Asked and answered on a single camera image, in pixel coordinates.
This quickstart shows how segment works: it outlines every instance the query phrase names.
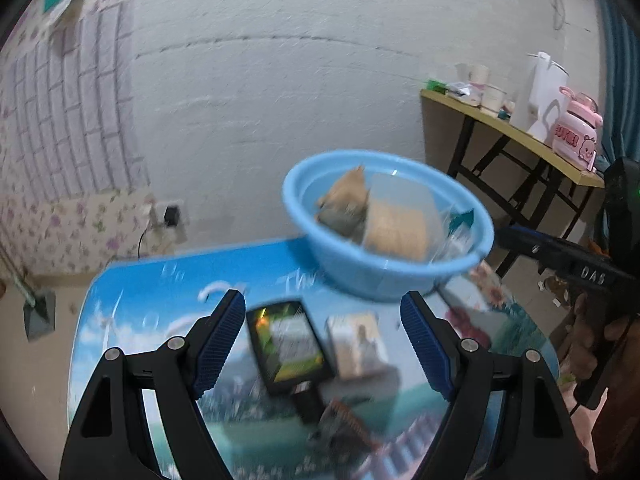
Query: teal curtain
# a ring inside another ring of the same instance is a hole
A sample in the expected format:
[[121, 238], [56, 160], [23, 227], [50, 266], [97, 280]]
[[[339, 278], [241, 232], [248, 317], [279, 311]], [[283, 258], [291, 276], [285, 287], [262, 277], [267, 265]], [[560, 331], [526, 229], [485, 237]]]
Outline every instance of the teal curtain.
[[620, 156], [640, 161], [640, 43], [613, 0], [598, 0], [604, 30], [606, 98], [601, 171]]

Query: wooden desk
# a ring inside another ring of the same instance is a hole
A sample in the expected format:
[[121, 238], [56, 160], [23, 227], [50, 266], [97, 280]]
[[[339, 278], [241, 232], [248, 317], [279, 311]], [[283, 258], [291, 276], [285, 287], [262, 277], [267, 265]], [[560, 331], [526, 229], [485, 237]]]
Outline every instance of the wooden desk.
[[[537, 229], [544, 215], [548, 211], [554, 197], [559, 197], [573, 211], [574, 217], [564, 231], [562, 238], [567, 238], [575, 223], [580, 218], [584, 208], [595, 188], [603, 188], [604, 181], [595, 173], [590, 171], [581, 171], [575, 166], [569, 164], [564, 158], [554, 153], [551, 148], [538, 142], [529, 134], [511, 126], [507, 121], [497, 119], [482, 113], [479, 108], [461, 103], [454, 98], [439, 94], [431, 90], [422, 90], [421, 97], [441, 103], [453, 110], [459, 111], [465, 115], [462, 124], [458, 143], [453, 153], [453, 158], [449, 164], [447, 174], [456, 178], [458, 174], [464, 176], [467, 180], [477, 186], [489, 198], [491, 198], [505, 213], [507, 213], [514, 222], [522, 224], [530, 229]], [[502, 134], [500, 139], [488, 150], [482, 159], [474, 166], [472, 170], [463, 166], [462, 162], [465, 157], [466, 149], [473, 134], [474, 125], [479, 121], [487, 126], [497, 130]], [[534, 168], [530, 168], [527, 164], [517, 159], [511, 153], [505, 151], [505, 147], [511, 141], [515, 141], [523, 145], [530, 152], [538, 156], [538, 163]], [[484, 180], [480, 179], [482, 172], [498, 155], [503, 155], [521, 168], [526, 170], [529, 175], [520, 187], [506, 199], [500, 195], [493, 187], [489, 186]], [[559, 188], [564, 178], [568, 178], [572, 182], [568, 196], [560, 192]], [[536, 205], [533, 213], [529, 218], [523, 215], [522, 209], [527, 203], [531, 191], [537, 182], [545, 185], [545, 190]], [[585, 186], [588, 188], [584, 198], [580, 204], [575, 204], [572, 200], [576, 186]], [[509, 253], [498, 267], [497, 274], [502, 277], [511, 268], [516, 261], [517, 254]]]

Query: blue table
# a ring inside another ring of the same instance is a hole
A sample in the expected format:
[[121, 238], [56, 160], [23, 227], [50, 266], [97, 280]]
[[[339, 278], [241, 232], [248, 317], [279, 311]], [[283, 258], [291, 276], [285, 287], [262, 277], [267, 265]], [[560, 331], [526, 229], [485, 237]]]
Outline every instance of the blue table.
[[[332, 460], [308, 442], [286, 399], [270, 399], [257, 375], [246, 326], [242, 327], [216, 386], [198, 402], [213, 441], [236, 480], [411, 478], [424, 456], [447, 404], [430, 389], [399, 319], [398, 304], [373, 303], [337, 290], [325, 281], [304, 238], [222, 248], [202, 254], [114, 264], [92, 283], [79, 318], [71, 359], [68, 418], [103, 352], [149, 351], [174, 335], [185, 335], [208, 316], [228, 288], [237, 288], [247, 309], [302, 298], [316, 332], [330, 348], [325, 323], [333, 314], [370, 311], [388, 352], [386, 372], [367, 379], [334, 380], [321, 388], [325, 400], [342, 399], [384, 445], [369, 456]], [[537, 348], [558, 374], [548, 340], [514, 303], [497, 276], [482, 264], [450, 280], [428, 303], [462, 334], [475, 331], [494, 351], [520, 355]], [[145, 409], [162, 473], [178, 478], [153, 392]], [[497, 423], [499, 397], [485, 419], [477, 452], [481, 464]]]

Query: cartoon bear sticker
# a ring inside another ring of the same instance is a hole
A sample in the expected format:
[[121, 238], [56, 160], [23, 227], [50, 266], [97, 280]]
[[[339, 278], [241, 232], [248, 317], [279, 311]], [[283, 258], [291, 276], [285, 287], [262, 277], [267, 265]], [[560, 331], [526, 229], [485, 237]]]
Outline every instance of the cartoon bear sticker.
[[593, 156], [593, 153], [596, 151], [595, 141], [596, 141], [595, 137], [593, 137], [592, 139], [590, 137], [585, 136], [582, 142], [582, 146], [580, 146], [580, 152], [578, 153], [578, 158], [581, 158], [586, 162], [590, 162], [591, 157]]

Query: desk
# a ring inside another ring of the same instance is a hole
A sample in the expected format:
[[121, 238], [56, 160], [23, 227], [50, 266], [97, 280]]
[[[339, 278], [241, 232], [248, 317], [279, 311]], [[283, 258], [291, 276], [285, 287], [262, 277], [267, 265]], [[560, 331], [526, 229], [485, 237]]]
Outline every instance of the desk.
[[[304, 238], [109, 266], [92, 283], [79, 317], [69, 374], [69, 421], [107, 348], [119, 346], [126, 353], [150, 351], [173, 335], [185, 335], [199, 317], [210, 314], [230, 286], [243, 290], [247, 309], [300, 298], [329, 353], [328, 316], [373, 312], [388, 354], [388, 369], [379, 375], [321, 385], [325, 401], [337, 397], [350, 404], [385, 444], [368, 456], [350, 456], [336, 463], [309, 446], [310, 430], [302, 426], [288, 399], [266, 395], [243, 326], [216, 386], [198, 402], [234, 479], [412, 478], [438, 429], [446, 402], [426, 381], [400, 323], [399, 305], [373, 303], [335, 290], [325, 282]], [[205, 289], [210, 293], [206, 302], [201, 294]], [[436, 316], [450, 319], [460, 333], [481, 330], [491, 349], [501, 353], [521, 355], [527, 348], [537, 348], [558, 376], [558, 360], [550, 342], [487, 264], [468, 276], [453, 278], [442, 294], [453, 308], [438, 294], [431, 294], [427, 301]], [[177, 478], [155, 397], [152, 392], [143, 395], [162, 474]], [[499, 401], [499, 394], [492, 397], [485, 419], [481, 437], [485, 452], [493, 440]], [[380, 466], [390, 460], [393, 471]]]
[[[578, 221], [578, 218], [580, 218], [580, 215], [584, 211], [584, 208], [593, 193], [593, 189], [604, 188], [604, 181], [597, 174], [591, 173], [591, 171], [579, 170], [575, 166], [569, 164], [557, 153], [554, 153], [550, 147], [544, 145], [542, 142], [538, 142], [529, 134], [511, 126], [507, 121], [491, 117], [482, 113], [480, 108], [461, 103], [456, 99], [431, 90], [422, 90], [420, 95], [424, 99], [436, 101], [452, 108], [453, 110], [459, 111], [465, 116], [462, 123], [462, 129], [460, 130], [460, 136], [458, 137], [458, 143], [456, 144], [456, 149], [454, 150], [453, 158], [449, 164], [447, 174], [453, 178], [456, 178], [458, 174], [461, 174], [475, 186], [478, 186], [482, 192], [497, 203], [497, 205], [511, 217], [512, 221], [531, 229], [537, 229], [544, 218], [544, 215], [549, 210], [549, 207], [553, 202], [553, 198], [558, 196], [574, 211], [574, 216], [562, 235], [562, 238], [567, 238], [571, 230], [574, 228], [575, 223]], [[471, 135], [473, 134], [476, 121], [497, 130], [502, 134], [502, 136], [480, 159], [474, 168], [470, 170], [463, 166], [462, 161], [465, 157], [469, 141], [471, 140]], [[511, 155], [511, 153], [505, 151], [505, 147], [511, 141], [523, 145], [530, 152], [538, 156], [539, 160], [534, 168], [530, 168], [522, 161]], [[480, 179], [482, 172], [498, 155], [505, 156], [529, 173], [525, 181], [509, 199], [505, 199], [505, 197], [500, 195], [495, 189]], [[565, 177], [572, 182], [568, 196], [559, 190], [562, 180]], [[526, 218], [522, 213], [522, 209], [527, 203], [531, 191], [537, 182], [542, 182], [545, 185], [545, 190], [531, 216]], [[588, 188], [584, 198], [579, 204], [575, 204], [572, 200], [576, 186], [586, 186]], [[504, 276], [513, 265], [516, 258], [517, 254], [515, 253], [507, 254], [496, 271], [498, 275]]]

